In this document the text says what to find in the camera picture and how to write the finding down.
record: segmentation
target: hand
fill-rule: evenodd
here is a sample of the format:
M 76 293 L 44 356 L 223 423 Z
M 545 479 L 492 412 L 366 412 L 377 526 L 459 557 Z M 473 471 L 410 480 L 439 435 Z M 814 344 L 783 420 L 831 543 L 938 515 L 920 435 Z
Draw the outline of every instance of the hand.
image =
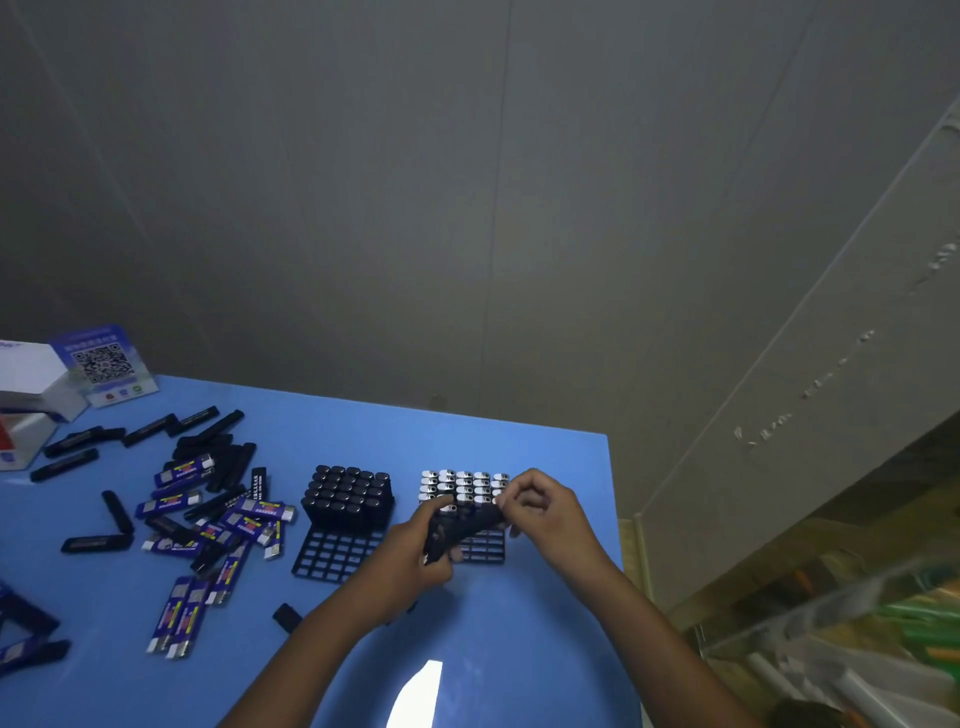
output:
M 567 582 L 578 584 L 598 570 L 613 566 L 587 521 L 577 494 L 539 470 L 531 469 L 510 481 L 495 502 Z
M 430 517 L 452 502 L 453 496 L 426 500 L 410 521 L 391 526 L 383 543 L 338 590 L 350 599 L 351 609 L 369 622 L 370 629 L 393 621 L 420 594 L 453 576 L 447 554 L 429 566 L 423 565 Z

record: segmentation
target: person's right arm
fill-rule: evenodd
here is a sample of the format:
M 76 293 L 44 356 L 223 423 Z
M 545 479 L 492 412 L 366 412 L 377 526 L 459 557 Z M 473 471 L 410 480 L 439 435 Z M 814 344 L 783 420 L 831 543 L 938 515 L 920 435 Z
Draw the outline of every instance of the person's right arm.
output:
M 616 567 L 576 494 L 538 470 L 496 498 L 594 614 L 656 728 L 760 728 L 760 723 L 686 645 L 666 617 Z

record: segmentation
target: tabletop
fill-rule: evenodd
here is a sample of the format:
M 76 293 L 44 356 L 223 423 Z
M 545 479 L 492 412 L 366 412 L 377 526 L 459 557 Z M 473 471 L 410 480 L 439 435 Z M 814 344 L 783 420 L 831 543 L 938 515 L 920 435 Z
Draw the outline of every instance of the tabletop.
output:
M 390 473 L 393 521 L 416 508 L 423 470 L 520 473 L 539 467 L 576 489 L 600 543 L 620 565 L 607 438 L 438 412 L 332 400 L 173 376 L 160 392 L 87 409 L 54 439 L 94 425 L 137 429 L 167 413 L 210 405 L 246 413 L 235 442 L 256 442 L 270 497 L 299 506 L 318 464 Z M 202 429 L 186 434 L 194 434 Z M 288 602 L 305 615 L 335 588 L 294 577 L 310 527 L 300 512 L 284 555 L 256 547 L 230 600 L 210 607 L 193 651 L 165 660 L 145 650 L 174 580 L 189 562 L 139 549 L 64 555 L 71 536 L 115 533 L 100 498 L 113 490 L 132 515 L 175 441 L 160 433 L 129 449 L 99 446 L 100 459 L 43 483 L 0 473 L 0 578 L 57 617 L 52 640 L 73 647 L 60 663 L 0 678 L 3 723 L 17 726 L 212 726 L 286 639 L 271 619 Z M 43 464 L 40 456 L 34 467 Z M 0 645 L 14 641 L 4 627 Z M 636 694 L 595 619 L 525 538 L 502 565 L 462 564 L 417 608 L 380 627 L 349 655 L 314 726 L 385 726 L 397 695 L 427 661 L 442 663 L 435 728 L 639 724 Z

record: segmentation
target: qr code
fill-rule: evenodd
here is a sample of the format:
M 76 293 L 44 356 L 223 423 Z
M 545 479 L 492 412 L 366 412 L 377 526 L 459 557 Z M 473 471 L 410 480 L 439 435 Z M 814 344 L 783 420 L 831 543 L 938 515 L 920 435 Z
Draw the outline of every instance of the qr code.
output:
M 83 368 L 91 384 L 102 384 L 133 374 L 133 366 L 119 344 L 73 352 L 73 360 Z

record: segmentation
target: person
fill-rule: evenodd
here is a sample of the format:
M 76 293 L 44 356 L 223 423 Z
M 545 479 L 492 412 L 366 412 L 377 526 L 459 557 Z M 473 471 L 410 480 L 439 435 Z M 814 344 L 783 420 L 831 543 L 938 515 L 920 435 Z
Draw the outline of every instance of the person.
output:
M 430 517 L 450 497 L 423 503 L 337 591 L 307 615 L 221 721 L 220 728 L 308 726 L 341 663 L 374 627 L 453 575 L 450 558 L 423 563 Z M 529 470 L 496 498 L 511 535 L 526 534 L 600 622 L 656 728 L 758 728 L 707 664 L 613 563 L 576 494 Z

